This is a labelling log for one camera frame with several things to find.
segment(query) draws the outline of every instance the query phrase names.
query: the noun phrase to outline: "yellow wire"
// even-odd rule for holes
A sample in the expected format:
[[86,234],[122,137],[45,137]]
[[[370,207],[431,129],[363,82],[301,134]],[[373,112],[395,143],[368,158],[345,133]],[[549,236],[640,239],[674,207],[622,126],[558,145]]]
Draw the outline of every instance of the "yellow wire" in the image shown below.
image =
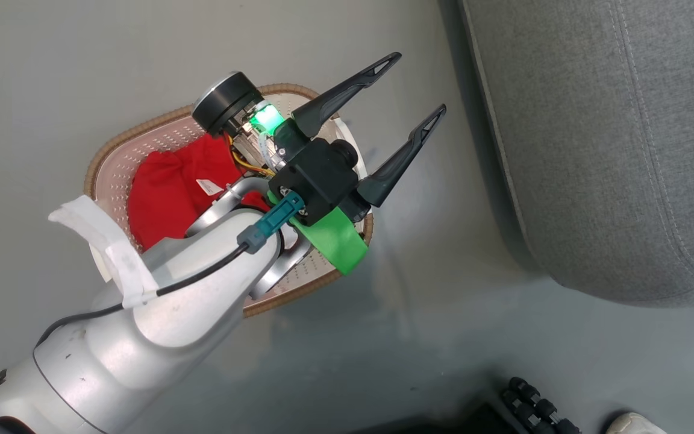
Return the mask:
[[234,151],[232,151],[232,157],[234,157],[234,160],[235,162],[237,162],[237,164],[244,168],[256,171],[258,173],[263,173],[264,175],[267,175],[270,178],[273,178],[275,176],[275,173],[269,169],[257,168],[254,165],[249,165],[248,163],[243,162],[243,160],[240,160],[240,156],[238,156],[237,153]]
[[[226,131],[224,131],[224,137],[226,137],[226,140],[229,142],[229,146],[232,146],[234,143],[234,140],[232,139],[232,137],[229,134],[227,134]],[[253,171],[258,172],[258,173],[263,173],[264,175],[267,175],[270,178],[275,178],[275,173],[273,171],[271,171],[269,169],[264,169],[264,168],[257,168],[254,165],[250,165],[246,162],[243,162],[243,160],[240,160],[240,156],[238,156],[236,152],[232,151],[231,149],[230,149],[230,152],[232,153],[232,157],[234,157],[235,162],[237,162],[237,164],[239,164],[240,166],[247,168],[249,170],[253,170]]]

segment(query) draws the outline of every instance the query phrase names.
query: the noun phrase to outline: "gray floor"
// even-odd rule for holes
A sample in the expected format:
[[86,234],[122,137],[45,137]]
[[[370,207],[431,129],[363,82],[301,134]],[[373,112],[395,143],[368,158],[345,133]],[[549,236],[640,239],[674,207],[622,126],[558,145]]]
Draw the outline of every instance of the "gray floor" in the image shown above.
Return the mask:
[[377,212],[369,256],[247,319],[129,433],[347,432],[449,418],[523,376],[586,432],[632,407],[694,432],[694,309],[557,286],[509,212],[452,2],[0,1],[0,368],[100,284],[47,222],[108,138],[232,69],[325,90],[397,50],[342,110],[375,168],[440,102],[445,124]]

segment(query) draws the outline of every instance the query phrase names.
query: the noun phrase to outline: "red cloth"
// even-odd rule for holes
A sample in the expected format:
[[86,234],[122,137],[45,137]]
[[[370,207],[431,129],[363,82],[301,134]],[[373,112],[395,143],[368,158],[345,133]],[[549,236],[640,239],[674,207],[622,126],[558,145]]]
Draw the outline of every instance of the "red cloth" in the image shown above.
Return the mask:
[[[130,231],[144,250],[164,237],[184,238],[187,228],[240,176],[223,137],[205,134],[178,151],[152,152],[138,167],[130,188]],[[214,182],[221,192],[207,195],[198,179]],[[242,203],[269,209],[258,192],[245,196]]]

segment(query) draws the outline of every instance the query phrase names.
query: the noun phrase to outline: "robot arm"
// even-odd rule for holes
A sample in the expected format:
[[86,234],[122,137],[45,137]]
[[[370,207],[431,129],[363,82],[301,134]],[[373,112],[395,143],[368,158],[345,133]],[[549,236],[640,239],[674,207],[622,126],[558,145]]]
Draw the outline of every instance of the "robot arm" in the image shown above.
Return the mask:
[[[364,180],[352,170],[356,158],[348,143],[312,139],[319,125],[399,58],[399,53],[388,55],[300,107],[287,121],[270,115],[270,104],[241,72],[210,88],[193,108],[195,120],[214,135],[234,137],[250,128],[274,134],[283,157],[278,173],[269,181],[240,179],[189,228],[187,238],[163,239],[142,256],[160,289],[196,275],[203,278],[171,294],[158,291],[162,297],[138,307],[61,323],[30,357],[0,373],[0,420],[17,421],[26,432],[38,434],[124,430],[226,338],[242,318],[245,297],[269,291],[304,257],[310,250],[308,234],[316,232],[312,228],[345,230],[333,223],[339,221],[354,231],[352,222],[381,205],[446,107],[419,124],[408,142]],[[267,215],[237,209],[251,190],[278,205]],[[297,198],[303,203],[292,205]],[[343,218],[333,219],[333,214]],[[289,220],[292,225],[281,228]],[[296,241],[286,242],[287,237]],[[206,273],[239,245],[243,249],[236,257]],[[93,310],[121,301],[110,283]]]

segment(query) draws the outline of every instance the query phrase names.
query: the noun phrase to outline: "green 3d-printed bracket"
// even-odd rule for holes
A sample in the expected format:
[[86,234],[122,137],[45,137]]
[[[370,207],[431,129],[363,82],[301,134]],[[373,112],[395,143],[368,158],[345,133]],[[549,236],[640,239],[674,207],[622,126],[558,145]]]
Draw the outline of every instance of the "green 3d-printed bracket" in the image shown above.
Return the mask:
[[[272,192],[268,192],[267,197],[273,204],[278,203]],[[342,274],[349,274],[355,269],[369,251],[355,225],[339,208],[333,209],[312,226],[304,226],[295,218],[290,222]]]

